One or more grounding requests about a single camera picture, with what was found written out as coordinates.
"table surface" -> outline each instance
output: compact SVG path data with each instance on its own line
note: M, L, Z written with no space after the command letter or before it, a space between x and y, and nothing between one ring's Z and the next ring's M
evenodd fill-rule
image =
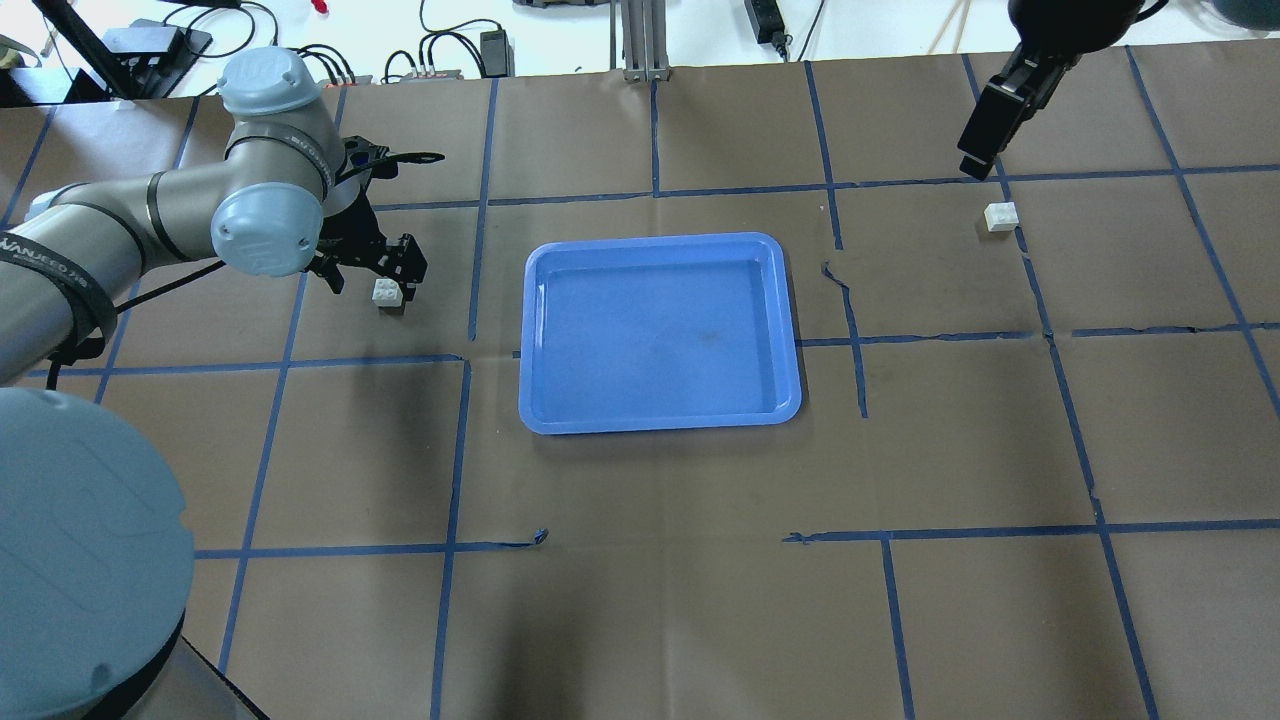
M407 313L221 270L61 388L174 468L187 634L273 717L1275 717L1277 49L1092 55L984 183L996 55L328 91L448 156L371 192L431 263ZM229 127L5 110L3 222ZM786 252L792 421L521 424L535 247L732 231Z

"plastic tray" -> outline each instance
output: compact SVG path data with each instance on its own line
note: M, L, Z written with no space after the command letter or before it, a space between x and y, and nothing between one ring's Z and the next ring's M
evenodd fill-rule
M525 265L520 416L541 434L785 423L788 299L763 233L544 245Z

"cable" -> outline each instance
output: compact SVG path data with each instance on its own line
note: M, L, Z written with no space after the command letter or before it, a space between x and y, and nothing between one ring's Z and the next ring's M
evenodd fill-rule
M347 78L351 79L351 85L356 85L356 72L351 69L351 63L347 61L347 58L342 53L339 53L337 47L332 45L325 45L323 42L312 42L310 45L303 45L300 50L308 50L311 53L316 53L315 50L316 47L332 53L333 56L337 58L339 63L342 63L342 69L347 70Z
M319 60L320 64L324 65L325 74L329 76L329 85L344 83L344 81L342 82L338 81L338 76L340 74L340 72L338 70L337 60L334 60L333 58L323 53L312 53L311 50L302 50L301 47L287 47L287 50L292 50L293 53L297 53L302 58L315 58L316 60Z
M502 23L499 23L498 20L494 20L494 19L490 19L490 18L474 18L474 19L466 20L463 23L458 23L458 24L456 24L453 27L447 27L447 28L440 28L440 29L431 29L431 28L426 27L426 0L419 0L419 4L417 4L417 22L419 22L419 24L422 26L422 32L453 32L453 31L457 31L457 29L462 29L462 28L465 28L467 26L474 26L476 23L493 23L493 27L495 27L498 29L502 29Z
M125 310L128 310L131 307L137 307L138 305L142 305L147 300L155 300L156 297L160 297L161 295L164 295L164 293L166 293L169 291L178 290L179 287L182 287L184 284L196 282L200 278L202 278L202 277L205 277L205 275L212 273L214 270L218 270L219 268L223 268L225 265L227 265L227 263L223 263L221 260L219 260L219 261L212 263L210 265L205 265L204 268L196 270L195 273L191 273L189 275L178 278L178 279L173 281L172 283L163 284L163 286L160 286L160 287L157 287L157 288L155 288L155 290L152 290L150 292L145 292L145 293L142 293L142 295L140 295L140 296L137 296L137 297L134 297L132 300L125 300L124 302L122 302L122 304L119 304L119 305L115 306L115 314L119 315L120 313L124 313ZM59 363L56 360L51 360L49 363L49 375L45 378L45 389L58 389L58 374L59 374L59 372L61 372L61 369L63 369L63 364L61 363Z
M430 165L431 163L439 163L444 159L444 155L439 152L396 152L392 155L384 155L376 160L365 163L364 165L356 165L349 170L338 173L338 177L333 179L334 184L342 184L365 170L371 170L379 165L385 165L388 163L411 163L415 165Z
M170 27L182 27L183 33L184 33L184 41L187 42L187 50L191 53L191 55L193 58L201 58L201 59L206 59L206 60L216 60L216 59L220 59L220 58L229 58L229 56L234 55L236 53L239 53L241 50L248 47L250 42L253 42L253 37L257 35L257 20L253 18L253 13L250 13L244 6L257 8L259 10L266 13L269 18L271 18L271 28L273 29L271 29L271 42L270 42L270 45L279 45L279 42L280 42L280 19L275 17L275 13L271 12L270 8L268 8L266 5L264 5L261 3L257 3L255 0L244 0L241 4L239 8L206 8L198 15L196 15L189 23L187 23L186 26L170 26L169 20L172 20L173 17L177 15L178 13L180 13L183 10L198 9L198 5L183 5L183 6L180 6L180 8L175 9L175 10L172 10L168 15L165 15L164 19L160 20L160 24L170 26ZM236 47L233 47L232 50L228 50L225 53L209 53L209 54L205 54L205 53L200 53L200 51L195 50L193 47L191 47L191 31L196 26L196 23L198 23L200 20L202 20L202 19L207 18L209 15L211 15L214 13L218 13L220 10L236 10L237 13L239 13L239 14L244 15L246 18L248 18L248 36L244 38L244 41L241 42L239 45L237 45Z
M1133 22L1140 23L1142 20L1146 20L1151 15L1155 15L1156 13L1164 10L1165 5L1167 5L1167 4L1169 4L1169 0L1156 0L1155 3L1151 4L1149 8L1147 8L1146 10L1143 10L1140 13L1138 13L1138 17L1134 18Z
M116 311L116 314L119 314L119 313L124 313L125 310L128 310L131 307L137 307L138 305L142 305L147 300L155 300L156 297L160 297L161 295L164 295L164 293L166 293L166 292L169 292L172 290L178 290L179 287L182 287L182 286L184 286L187 283L196 282L200 278L202 278L202 277L205 277L205 275L212 273L214 270L216 270L219 268L223 268L225 265L227 265L227 263L223 263L221 260L219 260L216 263L211 263L209 265L205 265L204 268L196 270L195 273L191 273L189 275L178 278L178 279L173 281L172 283L163 284L163 286L160 286L160 287L157 287L157 288L155 288L155 290L152 290L150 292L143 292L142 295L140 295L140 296L137 296L137 297L134 297L132 300L125 300L124 302L122 302L122 304L119 304L119 305L115 306L115 311Z
M172 13L169 13L168 15L165 15L163 20L160 20L160 24L168 26L169 20L174 15L177 15L178 13L180 13L183 10L189 10L189 9L192 9L192 5L183 5L182 8L178 8L177 10L173 10ZM248 18L248 36L244 37L243 42L241 42L239 45L237 45L236 47L233 47L233 49L230 49L230 50L228 50L225 53L210 53L210 54L205 54L205 53L200 53L200 51L192 49L191 47L191 29L195 27L196 23L198 23L200 20L207 18L209 15L211 15L211 14L219 12L219 10L236 10L236 12L241 13L242 15L244 15L246 18ZM257 20L253 19L253 13L250 13L244 8L209 8L205 12L200 13L198 15L196 15L196 19L191 20L189 23L187 23L186 27L182 27L182 29L183 29L183 33L184 33L184 38L183 40L187 42L187 51L191 53L192 58L201 58L201 59L206 59L206 60L216 60L219 58L229 58L229 56L239 53L241 50L248 47L248 44L253 42L253 36L257 35Z
M800 54L796 55L796 61L804 60L804 54L809 51L809 41L813 40L813 31L818 29L818 18L822 17L822 9L827 6L827 0L819 0L818 12L813 14L813 22L809 23L809 32L804 36L804 45L800 46Z
M63 67L63 73L67 76L67 82L69 83L68 90L70 92L72 100L79 100L79 91L76 90L76 78L72 77L70 69L67 68L67 60L63 60L63 51L58 49L58 38L54 37L54 28L49 27L49 18L40 18L45 23L45 29L49 31L49 42L54 45L54 53L58 55L58 64Z
M417 74L417 63L413 61L413 56L410 55L408 53L403 51L403 50L397 50L397 51L392 53L387 58L387 64L383 65L383 85L387 85L387 83L390 82L390 78L392 78L392 60L394 60L396 58L399 58L401 55L403 55L404 59L408 60L408 65L411 68L413 68L413 74L415 76Z
M45 378L45 389L58 389L58 373L63 369L63 364L58 360L49 361L49 377Z
M472 42L471 38L468 38L465 35L460 35L457 32L453 32L453 31L422 36L422 40L420 40L419 44L417 44L417 58L419 58L420 63L422 63L425 67L430 68L431 72L435 72L435 59L433 56L433 51L435 49L435 41L440 40L442 37L452 37L452 38L457 40L462 45L462 47L467 51L467 54L471 55L471 59L476 64L476 69L480 70L480 76L484 77L486 74L485 73L485 68L484 68L484 60L480 58L480 49L476 47L475 42ZM422 44L424 42L426 42L426 58L425 59L422 58Z

